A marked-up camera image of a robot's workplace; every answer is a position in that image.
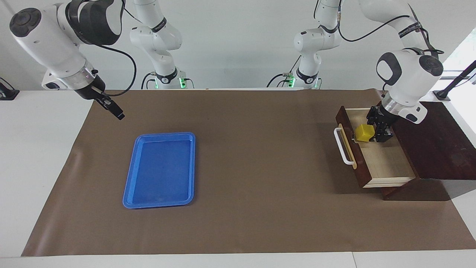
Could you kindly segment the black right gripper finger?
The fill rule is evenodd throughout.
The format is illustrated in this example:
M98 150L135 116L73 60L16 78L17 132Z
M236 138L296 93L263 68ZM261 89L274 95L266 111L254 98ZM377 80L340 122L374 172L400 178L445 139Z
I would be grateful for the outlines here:
M118 120L122 120L125 117L123 110L110 98L106 98L106 109Z

